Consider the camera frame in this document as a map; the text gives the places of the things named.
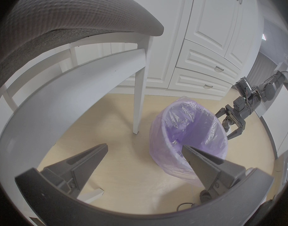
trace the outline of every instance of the purple trash bag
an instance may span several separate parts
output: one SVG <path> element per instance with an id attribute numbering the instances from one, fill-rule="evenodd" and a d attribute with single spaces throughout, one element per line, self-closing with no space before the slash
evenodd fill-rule
<path id="1" fill-rule="evenodd" d="M 190 145 L 225 159 L 228 138 L 217 117 L 188 97 L 166 107 L 153 121 L 149 133 L 149 153 L 169 175 L 202 186 L 182 155 L 182 146 Z"/>

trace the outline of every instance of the floor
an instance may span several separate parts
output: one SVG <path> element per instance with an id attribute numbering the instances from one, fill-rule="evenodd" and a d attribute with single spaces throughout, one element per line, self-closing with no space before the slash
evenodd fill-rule
<path id="1" fill-rule="evenodd" d="M 239 96 L 231 89 L 221 100 L 195 99 L 216 113 Z M 169 96 L 145 96 L 138 135 L 132 133 L 133 95 L 107 94 L 82 115 L 52 147 L 38 167 L 66 159 L 101 143 L 109 151 L 85 185 L 82 193 L 105 191 L 91 204 L 121 213 L 158 214 L 176 211 L 183 202 L 199 204 L 203 187 L 192 186 L 167 175 L 149 155 L 149 128 L 154 118 L 177 100 Z M 274 154 L 267 133 L 253 113 L 243 134 L 229 140 L 227 160 L 246 168 L 258 167 L 272 174 Z"/>

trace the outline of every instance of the ceiling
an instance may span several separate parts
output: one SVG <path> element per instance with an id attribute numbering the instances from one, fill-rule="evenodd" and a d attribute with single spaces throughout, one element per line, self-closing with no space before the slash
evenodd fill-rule
<path id="1" fill-rule="evenodd" d="M 264 19 L 263 34 L 266 41 L 261 41 L 259 52 L 278 65 L 284 61 L 284 55 L 288 56 L 288 34 L 266 19 Z"/>

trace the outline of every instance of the drawer handle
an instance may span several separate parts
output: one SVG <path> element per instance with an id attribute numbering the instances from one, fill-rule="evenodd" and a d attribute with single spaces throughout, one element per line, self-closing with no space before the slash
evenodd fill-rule
<path id="1" fill-rule="evenodd" d="M 219 70 L 221 70 L 221 72 L 224 71 L 224 69 L 222 69 L 222 68 L 220 68 L 220 67 L 218 67 L 218 66 L 216 66 L 216 68 L 219 69 Z"/>
<path id="2" fill-rule="evenodd" d="M 205 85 L 204 86 L 206 89 L 210 89 L 210 88 L 213 88 L 213 85 L 211 86 L 211 85 Z"/>

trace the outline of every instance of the white chair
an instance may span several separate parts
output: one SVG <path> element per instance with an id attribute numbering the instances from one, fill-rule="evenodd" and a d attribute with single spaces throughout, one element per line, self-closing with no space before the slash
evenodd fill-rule
<path id="1" fill-rule="evenodd" d="M 0 182 L 22 212 L 25 200 L 14 177 L 37 168 L 84 112 L 134 73 L 133 132 L 138 133 L 152 40 L 163 29 L 133 0 L 19 0 L 14 6 L 0 25 L 0 98 L 4 96 L 13 110 L 0 134 Z M 76 46 L 110 42 L 137 43 L 138 49 L 77 66 Z M 42 53 L 51 56 L 8 88 L 4 85 Z M 72 59 L 72 69 L 43 85 L 19 107 L 15 104 L 12 97 L 23 85 L 66 58 Z"/>

